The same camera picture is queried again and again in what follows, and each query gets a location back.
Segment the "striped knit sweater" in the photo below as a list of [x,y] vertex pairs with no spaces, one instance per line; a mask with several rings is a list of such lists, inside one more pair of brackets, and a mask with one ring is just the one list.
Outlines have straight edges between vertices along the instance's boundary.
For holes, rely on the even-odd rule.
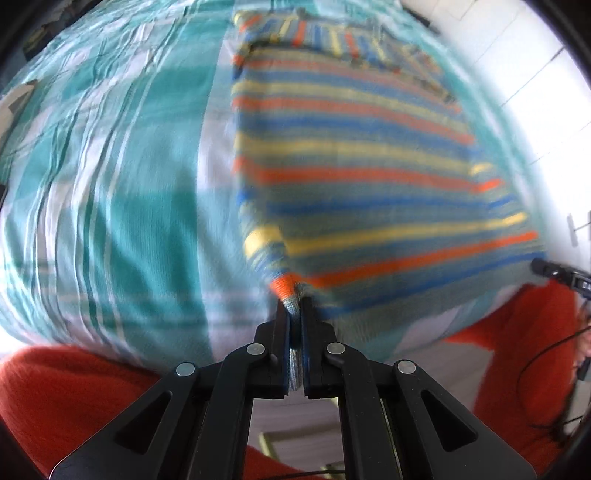
[[386,361],[534,279],[512,150],[451,63],[384,16],[242,10],[232,62],[245,258],[291,314],[311,297]]

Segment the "orange fleece clothing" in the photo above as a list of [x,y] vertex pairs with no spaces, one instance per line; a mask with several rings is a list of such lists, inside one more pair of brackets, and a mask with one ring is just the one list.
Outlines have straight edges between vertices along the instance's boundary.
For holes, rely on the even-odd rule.
[[159,379],[76,347],[25,348],[1,362],[1,419],[47,476]]

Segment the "green object on floor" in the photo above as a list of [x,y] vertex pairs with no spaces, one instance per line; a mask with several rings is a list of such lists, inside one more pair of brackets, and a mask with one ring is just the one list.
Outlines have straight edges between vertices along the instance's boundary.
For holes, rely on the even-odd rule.
[[286,432],[260,432],[259,433],[259,447],[260,452],[273,460],[279,461],[280,455],[277,453],[276,444],[286,440]]

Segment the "teal checked bed cover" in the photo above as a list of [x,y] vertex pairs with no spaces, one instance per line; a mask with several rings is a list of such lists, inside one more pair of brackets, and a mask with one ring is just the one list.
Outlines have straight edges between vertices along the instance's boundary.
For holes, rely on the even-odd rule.
[[221,360],[283,303],[245,258],[232,62],[242,10],[384,16],[445,56],[535,181],[504,116],[399,2],[104,1],[13,79],[37,80],[1,152],[1,326],[165,371]]

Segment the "white wardrobe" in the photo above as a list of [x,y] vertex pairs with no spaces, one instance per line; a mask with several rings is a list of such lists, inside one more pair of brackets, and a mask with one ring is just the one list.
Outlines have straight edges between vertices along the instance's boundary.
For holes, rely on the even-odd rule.
[[590,267],[590,87],[523,1],[407,1],[492,87],[548,204],[550,256]]

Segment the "white patterned pillow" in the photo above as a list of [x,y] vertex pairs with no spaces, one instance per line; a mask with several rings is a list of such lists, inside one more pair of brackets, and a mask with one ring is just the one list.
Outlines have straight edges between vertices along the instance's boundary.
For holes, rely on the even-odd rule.
[[13,127],[16,125],[37,85],[37,80],[30,80],[15,86],[2,95],[0,102],[0,152],[5,149]]

